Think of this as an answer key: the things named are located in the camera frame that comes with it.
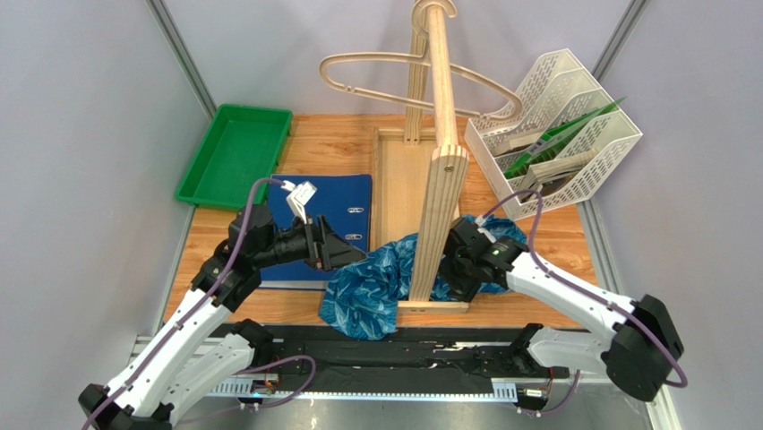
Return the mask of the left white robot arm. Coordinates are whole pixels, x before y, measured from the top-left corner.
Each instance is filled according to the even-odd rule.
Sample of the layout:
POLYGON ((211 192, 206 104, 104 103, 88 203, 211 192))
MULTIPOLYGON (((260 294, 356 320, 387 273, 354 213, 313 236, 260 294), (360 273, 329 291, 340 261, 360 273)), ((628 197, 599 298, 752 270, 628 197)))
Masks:
POLYGON ((86 429, 171 429, 214 387, 272 357, 272 334, 250 319, 236 323, 200 358, 193 353, 261 285, 261 270, 302 261, 331 271, 365 253, 338 235, 322 215, 280 229, 270 209, 250 204, 228 237, 201 266, 172 317, 121 373, 79 396, 86 429))

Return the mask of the green plastic tray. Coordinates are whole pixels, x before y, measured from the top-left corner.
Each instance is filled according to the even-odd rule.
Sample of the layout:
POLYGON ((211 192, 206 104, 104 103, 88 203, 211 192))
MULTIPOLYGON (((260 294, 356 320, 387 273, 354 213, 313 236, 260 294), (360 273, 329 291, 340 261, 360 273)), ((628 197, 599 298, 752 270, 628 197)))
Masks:
POLYGON ((254 182, 275 172, 292 120, 286 109, 220 106, 176 188, 176 199, 196 208, 241 209, 254 182))

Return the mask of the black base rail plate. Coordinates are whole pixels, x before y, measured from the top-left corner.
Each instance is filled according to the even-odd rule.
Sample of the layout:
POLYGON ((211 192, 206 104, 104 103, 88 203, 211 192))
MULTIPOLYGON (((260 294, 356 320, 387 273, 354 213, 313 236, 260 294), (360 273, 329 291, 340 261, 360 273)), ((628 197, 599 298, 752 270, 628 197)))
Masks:
POLYGON ((354 340, 325 326, 271 325, 259 365, 215 383, 210 395, 254 402, 304 397, 360 400, 546 401, 530 394, 566 383, 565 367, 545 369, 520 352, 512 328, 403 327, 384 340, 354 340))

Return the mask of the green folder in rack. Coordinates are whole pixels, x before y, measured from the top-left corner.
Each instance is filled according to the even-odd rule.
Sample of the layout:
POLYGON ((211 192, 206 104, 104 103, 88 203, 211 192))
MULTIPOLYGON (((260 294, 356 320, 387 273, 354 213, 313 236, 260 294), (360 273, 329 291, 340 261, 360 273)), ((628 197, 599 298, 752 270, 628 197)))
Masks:
POLYGON ((555 158, 590 121, 617 110, 625 99, 626 97, 619 98, 546 131, 536 142, 520 153, 514 162, 503 171, 503 176, 506 179, 512 179, 525 175, 531 164, 555 158))

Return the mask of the wooden hanger stand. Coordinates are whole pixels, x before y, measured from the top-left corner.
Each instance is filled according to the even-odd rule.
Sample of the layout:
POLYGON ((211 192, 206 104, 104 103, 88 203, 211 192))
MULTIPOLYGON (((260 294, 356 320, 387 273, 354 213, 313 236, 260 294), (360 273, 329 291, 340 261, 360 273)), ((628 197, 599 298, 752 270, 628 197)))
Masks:
POLYGON ((374 130, 371 246, 417 232, 411 296, 399 303, 399 314, 461 314, 467 304, 430 299, 450 224, 459 215, 469 156, 459 146, 449 17, 432 8, 428 18, 433 67, 413 81, 408 77, 407 95, 423 98, 426 82, 433 82, 434 126, 424 128, 422 110, 410 107, 404 127, 374 130))

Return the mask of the blue patterned shorts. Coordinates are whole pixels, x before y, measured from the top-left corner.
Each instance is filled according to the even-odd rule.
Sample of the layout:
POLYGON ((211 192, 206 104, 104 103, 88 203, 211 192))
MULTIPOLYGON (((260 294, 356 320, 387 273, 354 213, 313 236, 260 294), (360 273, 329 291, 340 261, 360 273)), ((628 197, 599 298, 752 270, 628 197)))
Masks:
MULTIPOLYGON (((486 217, 485 227, 496 237, 483 259, 495 269, 492 281, 479 292, 501 294, 508 290, 504 270, 510 267, 512 245, 527 248, 527 235, 510 219, 486 217)), ((339 269, 329 280, 319 316, 331 328, 357 340, 381 340, 397 329, 399 303, 411 296, 418 234, 370 252, 367 257, 339 269)), ((430 299, 459 302, 449 296, 450 287, 435 276, 430 299)))

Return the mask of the beige hangers in rack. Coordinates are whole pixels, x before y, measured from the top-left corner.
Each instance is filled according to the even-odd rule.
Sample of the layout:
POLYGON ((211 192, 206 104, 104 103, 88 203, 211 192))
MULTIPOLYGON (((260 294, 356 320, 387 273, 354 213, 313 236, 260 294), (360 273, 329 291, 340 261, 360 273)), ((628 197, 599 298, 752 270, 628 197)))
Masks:
POLYGON ((535 190, 543 197, 558 191, 591 162, 598 150, 588 150, 566 158, 557 158, 530 165, 519 184, 519 190, 535 190))

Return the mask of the white plastic file rack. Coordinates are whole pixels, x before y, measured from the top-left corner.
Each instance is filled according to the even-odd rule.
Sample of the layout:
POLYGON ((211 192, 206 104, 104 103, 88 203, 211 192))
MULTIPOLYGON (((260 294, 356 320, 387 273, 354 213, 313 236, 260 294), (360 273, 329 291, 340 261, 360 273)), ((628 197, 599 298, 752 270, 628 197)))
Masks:
POLYGON ((468 122, 465 139, 511 219, 531 216, 533 195, 546 211, 589 200, 642 136, 590 71, 568 49, 540 56, 492 119, 468 122))

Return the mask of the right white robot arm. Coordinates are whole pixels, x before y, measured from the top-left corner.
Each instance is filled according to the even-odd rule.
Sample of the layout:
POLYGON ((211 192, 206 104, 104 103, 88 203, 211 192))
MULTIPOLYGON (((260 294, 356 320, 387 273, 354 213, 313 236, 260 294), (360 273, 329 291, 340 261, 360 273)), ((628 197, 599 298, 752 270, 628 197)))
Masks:
POLYGON ((539 300, 583 327, 560 331, 529 324, 512 343, 531 363, 604 374, 621 391, 653 400, 669 383, 684 347, 667 306, 594 286, 549 263, 528 245, 497 237, 484 220, 452 222, 439 275, 458 301, 470 302, 484 284, 539 300))

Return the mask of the wooden clothes hanger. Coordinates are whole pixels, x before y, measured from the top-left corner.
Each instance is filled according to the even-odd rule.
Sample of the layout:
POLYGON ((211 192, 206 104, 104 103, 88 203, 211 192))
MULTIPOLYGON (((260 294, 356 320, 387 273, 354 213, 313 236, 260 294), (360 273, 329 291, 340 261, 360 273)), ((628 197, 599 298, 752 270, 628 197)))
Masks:
MULTIPOLYGON (((332 65, 360 62, 407 64, 409 65, 410 81, 413 81, 416 77, 424 76, 425 72, 433 67, 432 56, 430 54, 431 23, 430 19, 428 18, 428 13, 432 8, 442 11, 443 14, 449 18, 454 18, 457 16, 457 8, 451 1, 416 1, 414 3, 414 7, 411 13, 413 40, 417 40, 423 44, 423 51, 420 54, 405 54, 395 52, 359 52, 327 56, 322 59, 319 65, 319 74, 321 79, 333 90, 354 94, 359 97, 368 99, 377 99, 390 103, 401 104, 408 108, 418 108, 433 112, 435 110, 435 105, 432 102, 423 100, 420 96, 414 96, 413 98, 400 97, 376 90, 369 90, 362 87, 346 85, 340 82, 336 82, 329 76, 329 67, 332 65)), ((520 97, 518 97, 512 90, 509 90, 498 82, 461 65, 450 63, 448 65, 448 69, 450 74, 456 74, 464 79, 475 82, 489 90, 501 94, 515 108, 515 110, 510 114, 502 114, 500 112, 487 114, 473 110, 457 108, 455 110, 456 115, 499 122, 514 121, 519 118, 520 114, 522 113, 524 104, 520 97)))

